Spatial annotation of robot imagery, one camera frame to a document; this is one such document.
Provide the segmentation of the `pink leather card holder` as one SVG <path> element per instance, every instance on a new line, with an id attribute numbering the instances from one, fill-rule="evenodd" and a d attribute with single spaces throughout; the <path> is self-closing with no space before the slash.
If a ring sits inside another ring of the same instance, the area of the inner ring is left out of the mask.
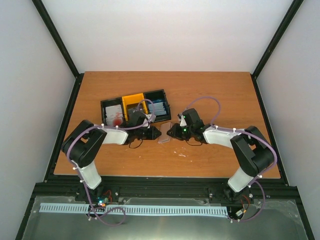
<path id="1" fill-rule="evenodd" d="M 164 144 L 167 143 L 171 140 L 171 137 L 167 134 L 167 132 L 171 129 L 172 123 L 171 122 L 166 122 L 160 125 L 160 132 L 161 135 L 158 138 L 158 143 L 159 144 Z"/>

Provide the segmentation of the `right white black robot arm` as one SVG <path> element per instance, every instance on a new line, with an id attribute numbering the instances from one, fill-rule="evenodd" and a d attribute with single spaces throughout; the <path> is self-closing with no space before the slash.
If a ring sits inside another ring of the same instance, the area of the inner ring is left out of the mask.
<path id="1" fill-rule="evenodd" d="M 200 145 L 233 149 L 239 168 L 227 185 L 218 189 L 218 194 L 229 202 L 237 201 L 245 188 L 277 162 L 276 152 L 257 127 L 236 129 L 204 124 L 194 108 L 182 112 L 179 123 L 172 125 L 167 135 L 179 141 L 188 142 L 193 138 Z"/>

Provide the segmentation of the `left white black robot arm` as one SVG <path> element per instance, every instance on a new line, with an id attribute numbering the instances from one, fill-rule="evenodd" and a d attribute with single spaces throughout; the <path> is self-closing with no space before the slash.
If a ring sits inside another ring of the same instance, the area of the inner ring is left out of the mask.
<path id="1" fill-rule="evenodd" d="M 102 178 L 95 165 L 95 158 L 102 145 L 131 145 L 135 140 L 141 142 L 156 140 L 161 131 L 152 123 L 156 115 L 134 111 L 123 126 L 94 124 L 82 120 L 72 133 L 64 140 L 61 151 L 77 172 L 80 182 L 86 187 L 86 195 L 92 201 L 103 198 L 104 188 L 99 184 Z"/>

